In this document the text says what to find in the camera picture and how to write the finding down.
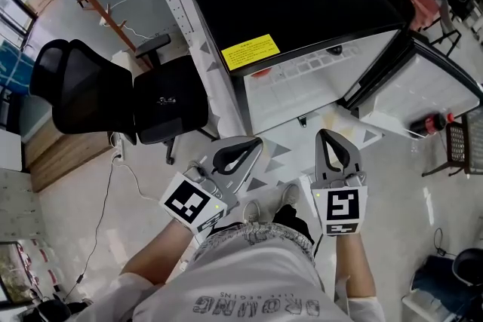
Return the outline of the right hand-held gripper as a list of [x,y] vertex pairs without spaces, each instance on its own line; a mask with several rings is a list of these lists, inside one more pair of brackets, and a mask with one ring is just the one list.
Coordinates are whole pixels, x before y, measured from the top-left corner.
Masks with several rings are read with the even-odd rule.
[[368,187],[357,146],[338,132],[321,129],[315,137],[315,176],[316,179],[344,176],[330,183],[311,185],[322,234],[358,234],[365,220]]

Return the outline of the large black machine housing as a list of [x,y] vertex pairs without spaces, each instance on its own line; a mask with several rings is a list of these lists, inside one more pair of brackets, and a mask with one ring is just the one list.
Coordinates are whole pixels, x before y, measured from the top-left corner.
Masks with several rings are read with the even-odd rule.
[[384,35],[337,101],[360,121],[411,136],[412,122],[483,106],[483,87],[409,27],[387,0],[193,0],[208,43],[242,95],[242,77]]

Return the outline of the person's left forearm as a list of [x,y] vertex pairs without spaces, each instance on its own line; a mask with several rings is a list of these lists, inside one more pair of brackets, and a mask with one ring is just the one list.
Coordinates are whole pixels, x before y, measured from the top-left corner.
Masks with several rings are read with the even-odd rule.
[[138,275],[152,285],[164,285],[189,246],[193,233],[172,219],[165,228],[124,266],[121,274]]

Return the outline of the person's right forearm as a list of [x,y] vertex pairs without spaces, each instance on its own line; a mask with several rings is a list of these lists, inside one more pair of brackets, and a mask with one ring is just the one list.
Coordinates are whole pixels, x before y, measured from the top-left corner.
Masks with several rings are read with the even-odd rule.
[[336,259],[336,281],[346,280],[346,293],[349,298],[369,298],[377,295],[360,234],[336,237]]

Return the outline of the person's left grey shoe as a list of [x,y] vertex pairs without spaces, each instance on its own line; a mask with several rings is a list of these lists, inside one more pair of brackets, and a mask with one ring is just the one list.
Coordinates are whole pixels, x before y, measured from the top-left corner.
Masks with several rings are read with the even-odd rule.
[[261,207],[258,201],[249,201],[242,211],[242,221],[245,224],[271,222],[272,219],[272,213]]

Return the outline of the person's right grey shoe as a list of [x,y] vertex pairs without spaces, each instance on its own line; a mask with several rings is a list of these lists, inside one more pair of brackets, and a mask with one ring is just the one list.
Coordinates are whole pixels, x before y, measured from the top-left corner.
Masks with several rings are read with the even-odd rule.
[[300,198],[300,188],[296,184],[290,184],[281,195],[278,209],[274,217],[290,218],[297,215],[297,203]]

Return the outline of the person's black trousers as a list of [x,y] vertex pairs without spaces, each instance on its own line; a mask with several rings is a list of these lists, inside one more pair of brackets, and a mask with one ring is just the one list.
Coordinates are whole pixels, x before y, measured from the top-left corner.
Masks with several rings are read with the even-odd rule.
[[271,222],[248,223],[234,222],[232,224],[213,228],[209,237],[218,236],[242,236],[250,245],[263,243],[276,238],[293,241],[303,248],[312,247],[314,240],[309,233],[306,222],[297,215],[290,218],[273,217]]

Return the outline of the dark cola bottle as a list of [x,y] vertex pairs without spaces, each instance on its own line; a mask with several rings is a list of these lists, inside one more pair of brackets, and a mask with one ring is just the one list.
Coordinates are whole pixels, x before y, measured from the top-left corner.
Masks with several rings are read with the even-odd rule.
[[424,118],[412,122],[409,133],[414,138],[425,138],[445,129],[448,123],[454,121],[454,114],[434,112]]

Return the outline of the person's white printed shirt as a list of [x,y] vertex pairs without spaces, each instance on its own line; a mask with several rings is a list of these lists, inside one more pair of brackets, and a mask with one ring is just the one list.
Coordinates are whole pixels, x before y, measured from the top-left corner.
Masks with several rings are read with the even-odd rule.
[[374,296],[334,302],[312,245],[283,225],[235,225],[207,238],[157,287],[122,274],[74,322],[385,322]]

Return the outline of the white power strip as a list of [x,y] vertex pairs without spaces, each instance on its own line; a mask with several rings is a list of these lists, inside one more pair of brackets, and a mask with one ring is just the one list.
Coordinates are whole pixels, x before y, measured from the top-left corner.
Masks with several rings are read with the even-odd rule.
[[110,137],[113,148],[112,161],[122,163],[125,161],[125,144],[120,133],[113,133]]

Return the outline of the brown mesh-back chair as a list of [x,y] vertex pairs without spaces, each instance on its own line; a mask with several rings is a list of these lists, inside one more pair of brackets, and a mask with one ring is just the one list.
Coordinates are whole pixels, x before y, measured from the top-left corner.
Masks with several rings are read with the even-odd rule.
[[431,176],[448,168],[456,169],[448,176],[460,172],[483,176],[483,106],[465,113],[461,122],[448,124],[445,133],[446,162],[421,176]]

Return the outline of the black mesh office chair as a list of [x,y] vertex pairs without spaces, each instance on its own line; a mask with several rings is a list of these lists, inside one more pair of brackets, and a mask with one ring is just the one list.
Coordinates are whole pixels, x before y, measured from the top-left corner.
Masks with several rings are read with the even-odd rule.
[[[83,41],[55,39],[39,51],[29,92],[51,105],[52,120],[63,134],[116,132],[132,143],[162,143],[173,164],[177,136],[205,130],[208,95],[190,55],[156,60],[140,75],[100,56]],[[174,97],[165,106],[159,97]]]

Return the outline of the wooden platform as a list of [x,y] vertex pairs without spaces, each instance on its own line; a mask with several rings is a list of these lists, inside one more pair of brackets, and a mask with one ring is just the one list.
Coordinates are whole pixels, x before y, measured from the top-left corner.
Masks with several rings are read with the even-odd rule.
[[112,149],[109,132],[62,134],[47,120],[24,146],[32,190],[39,193],[78,167]]

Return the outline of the black round bin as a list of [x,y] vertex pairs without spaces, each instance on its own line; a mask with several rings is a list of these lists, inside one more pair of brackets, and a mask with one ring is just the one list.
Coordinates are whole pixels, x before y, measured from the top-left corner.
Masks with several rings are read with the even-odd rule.
[[453,261],[454,275],[468,286],[483,286],[483,249],[469,248]]

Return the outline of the blue printed board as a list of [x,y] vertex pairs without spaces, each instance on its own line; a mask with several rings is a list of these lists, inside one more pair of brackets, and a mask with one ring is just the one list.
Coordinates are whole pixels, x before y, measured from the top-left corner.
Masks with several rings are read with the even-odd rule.
[[0,86],[19,95],[29,94],[35,61],[9,41],[0,44]]

